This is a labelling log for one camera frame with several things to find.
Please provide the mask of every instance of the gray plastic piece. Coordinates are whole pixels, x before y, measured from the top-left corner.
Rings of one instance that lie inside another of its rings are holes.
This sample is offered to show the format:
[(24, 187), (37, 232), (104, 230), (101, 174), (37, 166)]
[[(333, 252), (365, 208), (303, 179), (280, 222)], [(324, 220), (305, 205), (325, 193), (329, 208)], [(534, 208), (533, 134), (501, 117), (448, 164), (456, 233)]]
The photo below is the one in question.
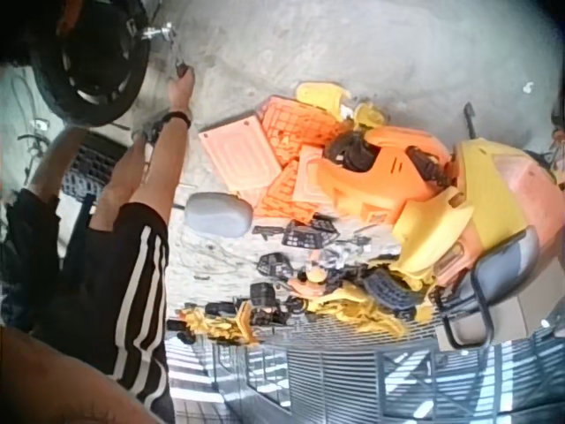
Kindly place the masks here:
[(197, 232), (236, 239), (252, 220), (251, 205), (232, 194), (195, 193), (186, 202), (185, 222)]

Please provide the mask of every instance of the black plastic part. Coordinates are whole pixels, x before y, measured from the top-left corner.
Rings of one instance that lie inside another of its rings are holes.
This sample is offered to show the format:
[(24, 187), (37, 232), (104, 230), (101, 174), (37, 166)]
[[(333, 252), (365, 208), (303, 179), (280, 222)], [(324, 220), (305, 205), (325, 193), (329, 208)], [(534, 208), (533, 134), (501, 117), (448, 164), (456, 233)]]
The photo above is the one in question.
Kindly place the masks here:
[(181, 321), (181, 320), (168, 319), (165, 322), (165, 329), (167, 331), (185, 331), (186, 322)]
[[(101, 25), (100, 16), (107, 16), (112, 22), (102, 19), (106, 26)], [(112, 43), (105, 41), (104, 37), (111, 36), (108, 25), (113, 28), (116, 37), (125, 37), (127, 24), (138, 32), (147, 26), (147, 15), (140, 0), (111, 4), (84, 2), (75, 29), (63, 41), (53, 35), (52, 39), (39, 43), (40, 49), (30, 52), (41, 97), (60, 118), (75, 125), (101, 126), (115, 121), (133, 105), (145, 78), (149, 41), (134, 35), (127, 57), (101, 54), (104, 48), (110, 52), (116, 49), (114, 46), (122, 44), (121, 38), (112, 39)], [(91, 30), (97, 27), (100, 28), (99, 34)], [(76, 57), (74, 66), (71, 61), (71, 68), (65, 69), (64, 57), (68, 57), (69, 52), (71, 56), (78, 54), (79, 57)], [(86, 65), (89, 61), (97, 64)], [(124, 76), (119, 78), (121, 83), (117, 81), (118, 76)], [(104, 98), (105, 101), (93, 102), (87, 100), (89, 96)]]
[(280, 280), (288, 280), (294, 274), (289, 258), (284, 254), (264, 254), (259, 258), (257, 270), (263, 276), (273, 276)]
[(289, 296), (284, 302), (284, 305), (291, 314), (301, 315), (304, 314), (308, 308), (308, 299)]
[(204, 307), (204, 314), (210, 316), (235, 317), (237, 310), (232, 302), (210, 302)]
[(465, 122), (467, 123), (467, 130), (469, 130), (469, 139), (475, 140), (477, 138), (477, 131), (475, 131), (475, 125), (473, 124), (475, 110), (473, 109), (471, 102), (467, 102), (463, 107), (463, 115), (465, 116)]
[(255, 225), (252, 229), (252, 234), (260, 234), (265, 241), (267, 241), (269, 237), (273, 237), (276, 234), (283, 234), (283, 233), (284, 233), (283, 227)]
[(413, 291), (406, 283), (397, 281), (387, 269), (371, 269), (365, 276), (363, 286), (380, 305), (395, 311), (404, 311), (416, 307), (424, 300), (425, 291)]
[(451, 322), (449, 321), (448, 313), (445, 311), (445, 308), (443, 307), (443, 302), (441, 301), (441, 293), (437, 289), (434, 292), (435, 304), (438, 308), (438, 311), (440, 312), (441, 322), (443, 323), (443, 327), (445, 329), (445, 334), (448, 338), (448, 342), (451, 345), (451, 347), (457, 351), (461, 351), (463, 349), (486, 349), (493, 343), (493, 338), (494, 338), (493, 317), (491, 316), (491, 313), (488, 310), (485, 294), (483, 293), (483, 290), (480, 287), (480, 283), (477, 279), (477, 273), (475, 269), (471, 271), (471, 286), (474, 290), (475, 299), (478, 304), (478, 310), (483, 319), (483, 323), (485, 324), (485, 331), (486, 331), (485, 338), (477, 343), (461, 344), (456, 341), (456, 338), (453, 334), (453, 329), (451, 328)]
[(349, 131), (340, 134), (324, 149), (324, 157), (353, 172), (370, 170), (379, 154), (379, 148), (367, 143), (364, 134)]
[(271, 283), (251, 284), (249, 291), (254, 307), (276, 307), (275, 287)]
[(185, 331), (179, 331), (177, 333), (177, 338), (185, 345), (194, 345), (196, 343), (196, 335), (189, 329), (185, 329)]
[(292, 220), (284, 230), (282, 243), (285, 246), (291, 247), (301, 247), (304, 249), (321, 249), (322, 247), (331, 244), (338, 237), (339, 233), (337, 231), (319, 231), (314, 229), (310, 225)]
[(426, 152), (415, 146), (410, 146), (406, 149), (406, 155), (410, 158), (420, 177), (425, 182), (434, 182), (439, 187), (449, 186), (447, 174)]
[(70, 169), (63, 176), (63, 193), (80, 202), (88, 194), (100, 198), (117, 161), (126, 151), (125, 146), (108, 137), (88, 132)]

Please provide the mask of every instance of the orange toy car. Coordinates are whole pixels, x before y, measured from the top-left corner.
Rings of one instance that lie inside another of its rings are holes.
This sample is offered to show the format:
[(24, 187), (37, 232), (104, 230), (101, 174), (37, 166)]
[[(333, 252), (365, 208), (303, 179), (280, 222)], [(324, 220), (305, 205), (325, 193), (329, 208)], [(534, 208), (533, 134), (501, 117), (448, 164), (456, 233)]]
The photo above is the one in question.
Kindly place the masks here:
[(321, 189), (344, 214), (395, 223), (406, 201), (426, 201), (448, 185), (450, 154), (426, 132), (382, 126), (347, 132), (318, 161)]

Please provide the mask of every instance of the orange plastic sheet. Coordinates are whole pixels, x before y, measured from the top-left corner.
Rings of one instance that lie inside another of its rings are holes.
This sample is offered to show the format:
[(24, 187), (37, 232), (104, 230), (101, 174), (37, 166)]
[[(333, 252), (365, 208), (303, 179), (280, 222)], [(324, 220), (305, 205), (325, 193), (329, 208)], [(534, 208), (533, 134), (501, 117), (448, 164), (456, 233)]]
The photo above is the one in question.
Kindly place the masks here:
[(267, 187), (281, 172), (254, 115), (201, 132), (200, 140), (231, 192)]
[(267, 140), (282, 166), (298, 157), (304, 144), (325, 146), (342, 130), (325, 110), (282, 97), (269, 98), (260, 114)]
[(297, 182), (298, 161), (290, 162), (267, 189), (267, 193), (255, 208), (255, 216), (293, 218), (301, 223), (309, 223), (318, 206), (305, 201), (292, 201), (292, 193)]

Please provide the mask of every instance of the skin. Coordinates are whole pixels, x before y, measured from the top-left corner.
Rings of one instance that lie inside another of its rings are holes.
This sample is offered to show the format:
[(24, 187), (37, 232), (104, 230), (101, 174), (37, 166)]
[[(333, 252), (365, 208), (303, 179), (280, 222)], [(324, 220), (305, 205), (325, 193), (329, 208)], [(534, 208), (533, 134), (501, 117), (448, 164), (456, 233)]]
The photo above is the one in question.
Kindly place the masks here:
[[(171, 110), (188, 111), (193, 86), (192, 68), (182, 79), (170, 82)], [(42, 200), (58, 194), (84, 131), (64, 130), (45, 155), (29, 186)], [(117, 211), (128, 201), (145, 203), (169, 221), (187, 148), (185, 122), (175, 118), (163, 127), (146, 182), (141, 185), (144, 146), (143, 140), (136, 140), (116, 167), (93, 217), (95, 228), (111, 230)], [(15, 329), (0, 327), (0, 375), (4, 405), (25, 423), (161, 422), (106, 375)]]

